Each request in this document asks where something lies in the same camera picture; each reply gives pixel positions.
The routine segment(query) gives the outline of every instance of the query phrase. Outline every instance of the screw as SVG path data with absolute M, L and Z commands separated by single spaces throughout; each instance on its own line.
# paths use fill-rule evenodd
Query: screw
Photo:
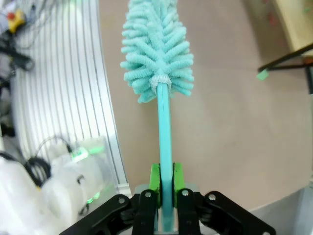
M 210 195 L 209 195 L 209 199 L 210 199 L 211 201 L 215 201 L 215 200 L 216 200 L 216 196 L 215 196 L 214 194 L 210 194 Z
M 187 190 L 183 190 L 181 193 L 183 196 L 188 196 L 188 194 L 189 194 L 189 192 Z
M 120 197 L 120 198 L 118 199 L 118 202 L 119 202 L 119 204 L 123 204 L 123 203 L 125 202 L 125 199 L 122 198 L 122 197 Z

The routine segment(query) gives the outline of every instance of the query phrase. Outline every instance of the black stand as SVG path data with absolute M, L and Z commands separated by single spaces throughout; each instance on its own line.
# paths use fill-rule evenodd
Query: black stand
M 285 66 L 277 66 L 287 60 L 290 60 L 292 58 L 295 58 L 297 56 L 301 56 L 303 55 L 304 53 L 308 52 L 309 50 L 312 50 L 313 49 L 313 43 L 304 47 L 304 48 L 301 48 L 293 53 L 289 53 L 277 60 L 274 60 L 266 65 L 263 65 L 261 66 L 259 69 L 258 69 L 258 72 L 262 72 L 263 70 L 268 70 L 268 71 L 273 71 L 273 70 L 290 70 L 290 69 L 302 69 L 302 68 L 306 68 L 306 67 L 310 67 L 310 66 L 313 66 L 313 63 L 309 63 L 309 64 L 299 64 L 299 65 L 285 65 Z

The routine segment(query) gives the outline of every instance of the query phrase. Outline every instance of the green light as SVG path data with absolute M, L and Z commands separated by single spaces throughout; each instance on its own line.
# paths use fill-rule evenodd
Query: green light
M 89 153 L 86 149 L 79 148 L 77 151 L 73 153 L 72 157 L 75 162 L 79 162 L 82 159 L 85 159 L 86 157 L 88 157 L 88 155 Z
M 92 201 L 93 201 L 93 198 L 89 199 L 89 200 L 87 201 L 87 204 L 91 203 Z
M 100 192 L 96 193 L 96 194 L 93 196 L 93 199 L 94 199 L 94 200 L 97 200 L 99 197 L 100 197 Z

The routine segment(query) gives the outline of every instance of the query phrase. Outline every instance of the teal handle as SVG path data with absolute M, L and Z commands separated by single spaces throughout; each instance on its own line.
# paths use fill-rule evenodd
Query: teal handle
M 162 181 L 162 228 L 164 232 L 171 232 L 174 225 L 174 209 L 170 97 L 166 83 L 159 83 L 156 90 Z

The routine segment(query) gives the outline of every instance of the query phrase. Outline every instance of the beige floor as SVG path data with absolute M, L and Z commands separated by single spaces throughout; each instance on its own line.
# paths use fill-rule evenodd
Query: beige floor
M 185 179 L 203 193 L 219 190 L 248 209 L 306 185 L 312 162 L 304 72 L 273 72 L 266 81 L 256 79 L 264 60 L 287 51 L 280 26 L 267 21 L 270 7 L 261 2 L 179 0 L 196 81 L 191 97 L 178 94 L 171 104 L 173 158 L 183 163 Z M 159 152 L 157 103 L 138 104 L 119 66 L 126 12 L 125 0 L 100 1 L 113 110 L 133 189 L 148 182 Z

